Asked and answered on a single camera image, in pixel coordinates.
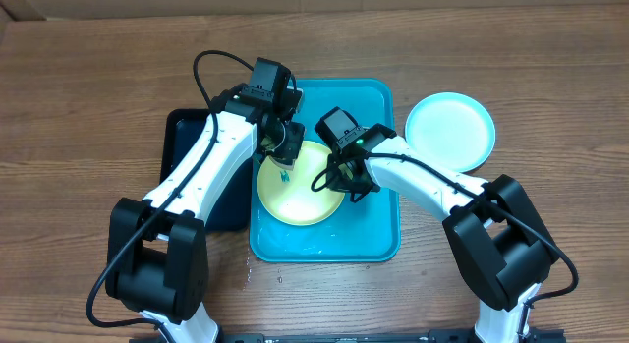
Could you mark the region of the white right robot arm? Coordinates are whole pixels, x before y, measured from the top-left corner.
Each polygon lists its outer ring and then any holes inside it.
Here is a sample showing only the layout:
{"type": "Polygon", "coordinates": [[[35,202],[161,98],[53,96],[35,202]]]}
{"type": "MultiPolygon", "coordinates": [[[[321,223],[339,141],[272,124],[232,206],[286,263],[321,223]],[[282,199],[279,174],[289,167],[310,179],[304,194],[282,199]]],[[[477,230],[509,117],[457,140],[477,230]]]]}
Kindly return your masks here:
{"type": "Polygon", "coordinates": [[[358,202],[388,189],[442,224],[459,272],[480,300],[472,341],[538,341],[528,318],[559,256],[519,182],[507,175],[488,182],[431,164],[392,129],[363,127],[338,107],[314,130],[331,150],[314,191],[347,193],[358,202]]]}

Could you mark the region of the yellow plate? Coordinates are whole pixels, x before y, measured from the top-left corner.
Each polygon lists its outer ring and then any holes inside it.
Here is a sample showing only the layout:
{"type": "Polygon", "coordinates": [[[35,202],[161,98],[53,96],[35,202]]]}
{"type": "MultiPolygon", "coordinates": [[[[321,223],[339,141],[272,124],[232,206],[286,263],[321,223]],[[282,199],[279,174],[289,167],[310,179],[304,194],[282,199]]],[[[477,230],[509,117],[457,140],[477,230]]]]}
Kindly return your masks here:
{"type": "Polygon", "coordinates": [[[345,197],[343,193],[311,189],[315,177],[327,166],[330,153],[321,143],[305,141],[292,169],[280,168],[267,157],[257,173],[257,194],[265,210],[295,226],[317,224],[335,212],[345,197]]]}

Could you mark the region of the green sponge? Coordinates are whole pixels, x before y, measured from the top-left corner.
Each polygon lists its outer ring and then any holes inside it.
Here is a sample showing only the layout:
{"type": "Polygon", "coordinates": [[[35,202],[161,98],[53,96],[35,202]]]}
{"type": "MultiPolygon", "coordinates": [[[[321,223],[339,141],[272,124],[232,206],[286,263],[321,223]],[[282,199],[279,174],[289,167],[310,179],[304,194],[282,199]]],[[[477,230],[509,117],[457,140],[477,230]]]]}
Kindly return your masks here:
{"type": "Polygon", "coordinates": [[[273,156],[269,157],[269,160],[283,170],[293,170],[295,165],[295,159],[284,159],[284,158],[276,158],[273,156]]]}

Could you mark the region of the light blue plate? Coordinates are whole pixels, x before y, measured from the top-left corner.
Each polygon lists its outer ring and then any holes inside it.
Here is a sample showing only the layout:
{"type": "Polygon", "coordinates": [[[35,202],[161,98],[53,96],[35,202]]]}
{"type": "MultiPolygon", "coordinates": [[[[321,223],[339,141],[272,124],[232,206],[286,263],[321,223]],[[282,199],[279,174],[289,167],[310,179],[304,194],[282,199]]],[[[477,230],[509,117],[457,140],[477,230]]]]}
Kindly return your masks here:
{"type": "Polygon", "coordinates": [[[491,115],[476,99],[439,92],[413,107],[405,123],[405,139],[419,155],[465,173],[489,159],[496,130],[491,115]]]}

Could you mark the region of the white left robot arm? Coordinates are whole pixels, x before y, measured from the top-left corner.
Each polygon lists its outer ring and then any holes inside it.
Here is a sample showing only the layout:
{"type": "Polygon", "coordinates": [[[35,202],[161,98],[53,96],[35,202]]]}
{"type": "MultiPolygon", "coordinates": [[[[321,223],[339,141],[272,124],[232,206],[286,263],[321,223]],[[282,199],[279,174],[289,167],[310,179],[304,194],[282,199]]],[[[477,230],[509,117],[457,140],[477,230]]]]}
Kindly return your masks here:
{"type": "Polygon", "coordinates": [[[303,93],[291,71],[259,58],[248,83],[208,97],[203,131],[175,170],[143,200],[122,198],[110,215],[107,264],[86,302],[95,326],[149,324],[166,342],[215,342],[220,328],[203,303],[208,278],[205,222],[242,164],[258,154],[294,166],[305,127],[293,121],[303,93]],[[101,321],[100,289],[139,313],[101,321]]]}

